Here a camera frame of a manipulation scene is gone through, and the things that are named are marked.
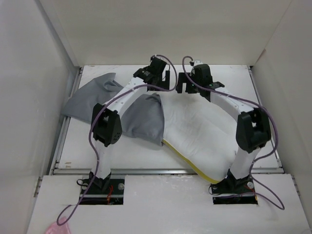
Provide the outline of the white pillow yellow edge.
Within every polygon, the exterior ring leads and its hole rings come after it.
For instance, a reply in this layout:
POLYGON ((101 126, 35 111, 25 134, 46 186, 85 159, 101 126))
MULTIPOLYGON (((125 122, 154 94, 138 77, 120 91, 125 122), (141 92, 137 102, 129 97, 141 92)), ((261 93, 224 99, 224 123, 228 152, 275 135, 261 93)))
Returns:
POLYGON ((235 120, 199 94, 161 93, 160 99, 163 143, 204 180, 222 181, 238 149, 235 120))

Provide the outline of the grey pillowcase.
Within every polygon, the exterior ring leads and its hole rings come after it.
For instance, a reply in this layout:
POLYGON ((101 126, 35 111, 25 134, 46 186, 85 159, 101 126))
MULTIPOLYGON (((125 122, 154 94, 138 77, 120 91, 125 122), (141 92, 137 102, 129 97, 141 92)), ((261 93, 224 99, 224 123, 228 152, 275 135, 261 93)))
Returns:
POLYGON ((164 112, 158 94, 148 95, 140 78, 121 86, 115 73, 107 73, 79 88, 61 113, 90 125, 93 138, 104 146, 116 143, 121 135, 161 145, 164 112))

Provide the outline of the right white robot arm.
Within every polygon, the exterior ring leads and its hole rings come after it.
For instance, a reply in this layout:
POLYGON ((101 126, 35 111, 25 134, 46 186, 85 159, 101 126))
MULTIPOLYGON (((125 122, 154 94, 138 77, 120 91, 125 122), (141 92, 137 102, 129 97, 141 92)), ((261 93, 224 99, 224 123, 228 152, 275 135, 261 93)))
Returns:
POLYGON ((178 78, 176 91, 182 92, 186 83, 186 93, 199 93, 210 103, 220 107, 236 121, 235 139, 238 150, 234 162, 229 168, 227 177, 221 182, 231 192, 237 192, 244 185, 250 174, 250 167, 260 150, 271 140, 271 129, 268 115, 258 107, 248 104, 245 99, 234 98, 219 81, 213 81, 209 65, 191 61, 192 69, 178 78))

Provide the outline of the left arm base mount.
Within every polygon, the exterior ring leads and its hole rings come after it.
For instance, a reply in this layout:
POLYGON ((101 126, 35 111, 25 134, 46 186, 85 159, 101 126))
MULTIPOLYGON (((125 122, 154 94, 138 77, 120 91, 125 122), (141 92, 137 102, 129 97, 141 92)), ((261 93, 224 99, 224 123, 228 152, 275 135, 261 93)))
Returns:
POLYGON ((93 173, 89 177, 78 179, 76 184, 80 186, 80 205, 123 205, 125 176, 108 175, 105 179, 95 178, 86 195, 93 173))

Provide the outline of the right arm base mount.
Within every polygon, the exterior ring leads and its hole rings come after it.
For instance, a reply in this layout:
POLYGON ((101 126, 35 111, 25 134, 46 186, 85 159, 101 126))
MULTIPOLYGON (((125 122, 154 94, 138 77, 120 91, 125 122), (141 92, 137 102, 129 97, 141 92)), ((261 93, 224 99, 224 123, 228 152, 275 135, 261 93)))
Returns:
POLYGON ((214 205, 257 205, 253 179, 248 175, 236 179, 230 170, 219 183, 209 186, 214 205))

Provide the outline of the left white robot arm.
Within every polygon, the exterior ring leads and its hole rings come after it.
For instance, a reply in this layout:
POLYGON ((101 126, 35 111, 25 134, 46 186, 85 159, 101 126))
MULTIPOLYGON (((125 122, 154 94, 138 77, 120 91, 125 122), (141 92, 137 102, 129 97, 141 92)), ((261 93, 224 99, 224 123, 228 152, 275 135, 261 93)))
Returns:
POLYGON ((149 91, 171 91, 169 79, 164 85, 161 84, 167 64, 172 63, 165 56, 152 56, 150 64, 134 72, 130 81, 113 98, 104 104, 97 103, 93 107, 88 140, 95 152, 96 165, 89 173, 89 185, 92 185, 96 192, 101 194, 109 189, 110 159, 104 156, 103 149, 120 139, 122 116, 139 97, 149 91))

